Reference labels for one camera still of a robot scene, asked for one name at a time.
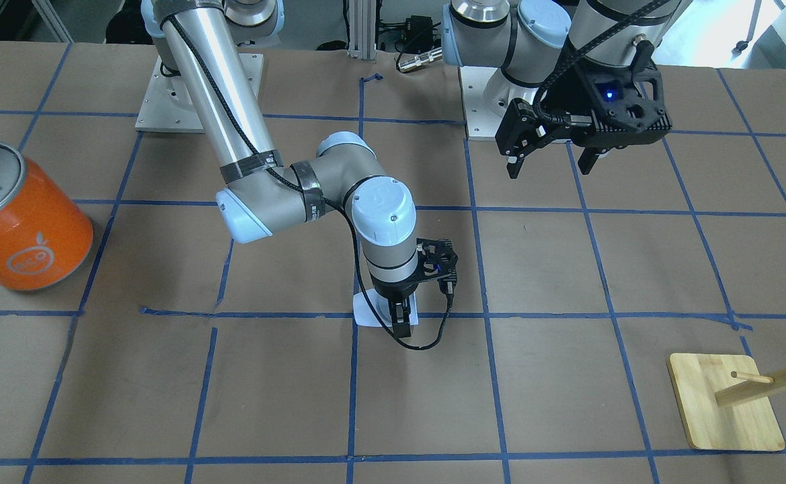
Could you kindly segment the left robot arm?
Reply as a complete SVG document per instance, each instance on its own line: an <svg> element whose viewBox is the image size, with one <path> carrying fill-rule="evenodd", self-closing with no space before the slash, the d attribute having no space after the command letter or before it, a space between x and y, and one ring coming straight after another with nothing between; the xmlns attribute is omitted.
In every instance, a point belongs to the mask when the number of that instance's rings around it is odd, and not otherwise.
<svg viewBox="0 0 786 484"><path fill-rule="evenodd" d="M582 148L592 171L613 149L648 146L672 132L655 49L678 1L451 1L441 23L444 61L494 68L494 134L510 178L555 141Z"/></svg>

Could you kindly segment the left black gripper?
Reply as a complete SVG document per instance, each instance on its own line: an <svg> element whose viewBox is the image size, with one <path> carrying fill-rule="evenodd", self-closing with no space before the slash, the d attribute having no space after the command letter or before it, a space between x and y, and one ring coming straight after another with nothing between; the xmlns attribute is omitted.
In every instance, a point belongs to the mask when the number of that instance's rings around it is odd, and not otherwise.
<svg viewBox="0 0 786 484"><path fill-rule="evenodd" d="M578 171L589 175L611 149L653 144L672 131L654 47L635 47L629 65L580 59L533 102L509 102L495 141L516 179L528 154L554 140L584 148Z"/></svg>

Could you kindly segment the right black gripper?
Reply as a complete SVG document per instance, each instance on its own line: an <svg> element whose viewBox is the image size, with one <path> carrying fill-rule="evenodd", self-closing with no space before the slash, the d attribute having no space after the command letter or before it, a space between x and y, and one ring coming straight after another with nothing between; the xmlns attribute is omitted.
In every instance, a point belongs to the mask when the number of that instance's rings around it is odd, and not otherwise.
<svg viewBox="0 0 786 484"><path fill-rule="evenodd" d="M417 321L417 282L384 282L374 279L374 290L389 300L391 331L396 340L411 337L411 320Z"/></svg>

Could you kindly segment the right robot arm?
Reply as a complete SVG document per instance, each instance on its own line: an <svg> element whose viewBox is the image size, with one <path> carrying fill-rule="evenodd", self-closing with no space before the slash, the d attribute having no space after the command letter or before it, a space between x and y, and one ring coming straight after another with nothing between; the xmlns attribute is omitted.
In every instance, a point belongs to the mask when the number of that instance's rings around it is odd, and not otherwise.
<svg viewBox="0 0 786 484"><path fill-rule="evenodd" d="M410 337L416 288L433 278L432 243L415 233L411 190L381 167L355 132L321 141L312 159L297 160L288 141L307 130L266 118L272 75L260 94L238 51L241 43L275 37L281 1L143 1L141 21L165 75L178 81L217 154L225 187L217 203L232 238L246 244L328 212L344 215L356 255L365 259L371 289L354 299L359 324L383 327L399 344Z"/></svg>

